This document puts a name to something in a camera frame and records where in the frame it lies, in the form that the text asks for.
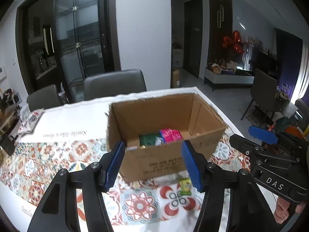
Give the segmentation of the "person's right hand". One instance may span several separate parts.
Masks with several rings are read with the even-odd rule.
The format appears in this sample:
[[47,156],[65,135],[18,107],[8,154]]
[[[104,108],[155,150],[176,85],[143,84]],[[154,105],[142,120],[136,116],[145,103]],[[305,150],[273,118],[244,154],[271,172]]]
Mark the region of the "person's right hand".
[[[274,215],[275,221],[278,224],[282,224],[289,217],[290,213],[288,209],[290,205],[291,204],[287,200],[284,200],[281,197],[277,198],[277,203],[276,203],[276,207],[275,207],[275,211],[273,215]],[[305,209],[305,206],[306,206],[306,202],[302,202],[298,204],[294,212],[297,214],[300,214]]]

